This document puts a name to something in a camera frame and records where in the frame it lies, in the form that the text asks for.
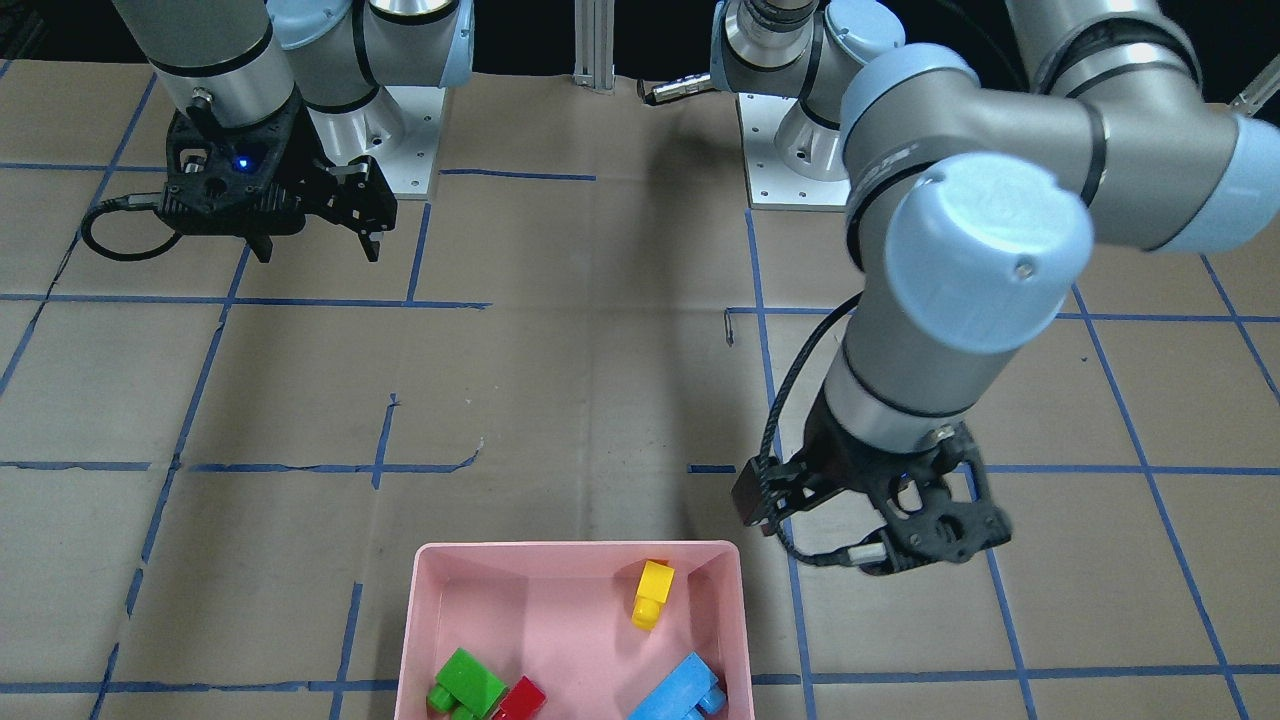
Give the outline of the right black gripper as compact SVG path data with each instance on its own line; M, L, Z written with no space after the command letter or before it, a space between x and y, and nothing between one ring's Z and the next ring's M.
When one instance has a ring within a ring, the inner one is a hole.
M273 234L296 234L307 217L356 233L376 263L381 236L396 228L398 201L372 155L333 167L300 91L265 119L241 128L215 115L209 90L196 90L166 132L168 178L159 218L192 236L239 236L261 264Z

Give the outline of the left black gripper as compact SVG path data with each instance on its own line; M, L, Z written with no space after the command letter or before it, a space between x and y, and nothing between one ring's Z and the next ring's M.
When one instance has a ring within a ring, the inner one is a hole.
M750 457L731 489L745 527L780 533L795 512L815 509L836 495L864 495L884 519L858 548L854 565L873 577L934 562L963 564L1007 543L1012 521L993 501L978 445L964 421L924 450L884 451L858 438L836 418L820 391L805 420L804 445L792 461ZM973 498L956 501L945 479L961 465L972 471Z

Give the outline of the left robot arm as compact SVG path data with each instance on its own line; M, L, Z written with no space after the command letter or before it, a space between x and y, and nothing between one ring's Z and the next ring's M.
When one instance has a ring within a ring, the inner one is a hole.
M1096 243L1224 252L1277 215L1277 128L1210 106L1156 1L1010 1L986 88L877 1L722 1L710 77L794 97L850 182L863 290L806 340L731 491L745 527L873 577L1007 543L964 418Z

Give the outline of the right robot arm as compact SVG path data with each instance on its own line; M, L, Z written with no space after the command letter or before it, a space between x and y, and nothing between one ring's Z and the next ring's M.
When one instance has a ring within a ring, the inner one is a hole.
M429 118L415 97L465 85L471 1L118 1L174 102L166 181L99 202L79 236L140 263L187 236L242 240L268 263L311 217L352 232L369 261L398 201L425 193Z

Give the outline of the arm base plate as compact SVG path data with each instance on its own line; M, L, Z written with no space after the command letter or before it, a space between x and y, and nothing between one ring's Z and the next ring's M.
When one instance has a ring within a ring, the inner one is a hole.
M308 113L332 161L375 158L398 199L429 201L448 97L447 88L392 86L360 109Z
M794 97L737 96L749 206L842 211L850 192L838 131L813 120Z

